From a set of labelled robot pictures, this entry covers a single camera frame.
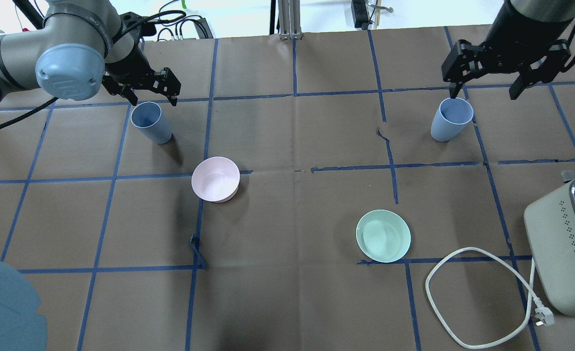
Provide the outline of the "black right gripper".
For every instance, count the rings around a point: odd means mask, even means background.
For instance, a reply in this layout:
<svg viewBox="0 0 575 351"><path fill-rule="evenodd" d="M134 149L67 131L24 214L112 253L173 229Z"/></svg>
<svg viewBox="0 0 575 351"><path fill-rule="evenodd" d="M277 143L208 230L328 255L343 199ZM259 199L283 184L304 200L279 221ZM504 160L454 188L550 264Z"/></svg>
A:
<svg viewBox="0 0 575 351"><path fill-rule="evenodd" d="M564 73L571 57L571 42L557 39L545 45L522 43L519 40L497 44L485 40L479 45L459 39L441 65L442 79L449 84L450 98L457 98L463 85L487 74L519 73L509 88L510 100L517 100L537 83L552 82Z"/></svg>

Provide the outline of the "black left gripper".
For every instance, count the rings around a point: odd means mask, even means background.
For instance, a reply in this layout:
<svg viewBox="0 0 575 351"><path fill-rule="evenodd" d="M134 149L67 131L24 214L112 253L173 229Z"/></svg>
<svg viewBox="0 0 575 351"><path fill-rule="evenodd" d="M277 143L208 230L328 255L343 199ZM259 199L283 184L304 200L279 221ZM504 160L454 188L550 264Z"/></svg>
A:
<svg viewBox="0 0 575 351"><path fill-rule="evenodd" d="M123 60L105 65L107 74L102 78L102 86L112 96L120 96L132 106L138 104L137 90L161 94L172 107L177 105L181 82L169 67L154 70L144 53L134 47Z"/></svg>

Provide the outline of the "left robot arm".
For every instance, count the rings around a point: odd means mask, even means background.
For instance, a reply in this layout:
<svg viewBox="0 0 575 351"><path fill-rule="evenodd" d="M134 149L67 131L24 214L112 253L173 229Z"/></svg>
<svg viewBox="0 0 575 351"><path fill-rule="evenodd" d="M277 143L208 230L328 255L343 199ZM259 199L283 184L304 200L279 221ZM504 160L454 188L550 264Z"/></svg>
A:
<svg viewBox="0 0 575 351"><path fill-rule="evenodd" d="M42 28L0 35L0 102L11 93L45 90L51 98L11 124L60 99L83 101L101 88L136 106L136 90L176 106L181 83L168 67L152 69L139 48L141 26L157 15L125 20L108 0L50 0Z"/></svg>

